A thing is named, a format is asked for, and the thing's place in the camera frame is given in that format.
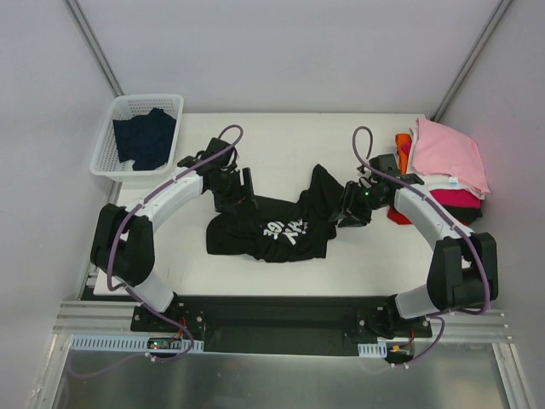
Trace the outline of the red t shirt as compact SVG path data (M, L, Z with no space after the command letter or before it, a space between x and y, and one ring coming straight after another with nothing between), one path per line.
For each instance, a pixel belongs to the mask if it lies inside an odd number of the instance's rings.
M401 226L411 225L411 221L406 216L398 212L394 207L389 208L387 218Z

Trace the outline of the pink t shirt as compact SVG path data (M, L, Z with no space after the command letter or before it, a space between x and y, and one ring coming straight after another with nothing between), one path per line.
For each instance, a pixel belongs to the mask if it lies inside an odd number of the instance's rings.
M423 175L448 175L489 194L485 168L476 142L450 127L425 118L416 120L418 141L413 166Z

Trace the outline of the magenta t shirt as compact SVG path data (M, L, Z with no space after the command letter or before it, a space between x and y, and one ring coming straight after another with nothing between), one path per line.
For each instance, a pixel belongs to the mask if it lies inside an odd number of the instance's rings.
M428 187L432 196L444 207L480 208L481 200L466 188Z

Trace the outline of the white plastic laundry basket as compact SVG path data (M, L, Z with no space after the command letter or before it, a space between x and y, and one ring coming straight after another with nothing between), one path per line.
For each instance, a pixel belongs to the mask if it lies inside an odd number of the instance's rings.
M184 98L177 94L132 94L122 95L113 100L108 108L98 135L89 171L115 182L145 183L164 179L174 167L174 156L181 129ZM130 120L138 115L148 114L153 108L162 109L175 120L173 139L165 164L155 170L134 170L134 160L121 162L114 135L114 120Z

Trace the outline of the white t shirt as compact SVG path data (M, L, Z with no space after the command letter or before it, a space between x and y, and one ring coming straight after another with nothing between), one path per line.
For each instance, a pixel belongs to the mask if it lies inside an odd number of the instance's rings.
M471 193L473 193L475 196L477 196L480 200L485 199L485 195L475 188L468 186L464 183L462 183L458 178L454 176L448 176L448 175L423 175L422 173L419 173L413 166L413 157L414 157L414 147L416 146L416 143L418 141L418 131L416 127L409 128L409 134L412 136L412 148L410 151L410 167L407 170L408 174L416 174L419 176L425 183L425 185L428 187L442 187L442 188L466 188Z

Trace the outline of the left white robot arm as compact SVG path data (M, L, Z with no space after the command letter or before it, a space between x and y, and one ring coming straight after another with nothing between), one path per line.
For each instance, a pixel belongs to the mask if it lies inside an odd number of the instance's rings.
M205 150L182 159L174 174L144 198L100 210L91 263L150 306L151 322L161 331L175 329L181 312L172 305L175 292L155 270L155 233L183 205L208 191L218 212L233 213L236 205L254 202L250 170L238 170L236 157L233 143L213 138Z

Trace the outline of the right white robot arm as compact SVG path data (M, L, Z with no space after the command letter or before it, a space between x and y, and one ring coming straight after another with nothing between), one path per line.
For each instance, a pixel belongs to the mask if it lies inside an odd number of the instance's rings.
M426 282L388 297L365 318L367 330L392 339L426 316L447 310L486 311L498 296L495 239L461 224L431 196L419 176L401 173L392 154L376 156L360 168L370 175L346 184L330 221L339 227L365 226L373 211L392 206L433 251Z

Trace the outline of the navy blue t shirt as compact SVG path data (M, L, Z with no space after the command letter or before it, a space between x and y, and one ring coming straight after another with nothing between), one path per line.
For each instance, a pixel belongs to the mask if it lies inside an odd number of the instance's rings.
M169 160L176 120L159 108L128 120L113 120L120 162L133 160L133 170L155 170Z

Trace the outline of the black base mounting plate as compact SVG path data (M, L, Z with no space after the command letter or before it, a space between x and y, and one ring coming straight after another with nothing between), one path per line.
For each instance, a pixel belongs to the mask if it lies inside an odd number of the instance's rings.
M136 307L132 332L173 334L183 324L207 352L355 356L395 337L428 340L424 318L403 320L390 297L178 296L161 320Z

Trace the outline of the aluminium frame rail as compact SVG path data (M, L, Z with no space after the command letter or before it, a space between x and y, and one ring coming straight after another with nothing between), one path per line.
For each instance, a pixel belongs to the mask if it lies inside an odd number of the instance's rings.
M136 302L66 301L60 305L54 334L126 335ZM501 310L474 316L459 312L443 316L445 343L513 343L515 337Z

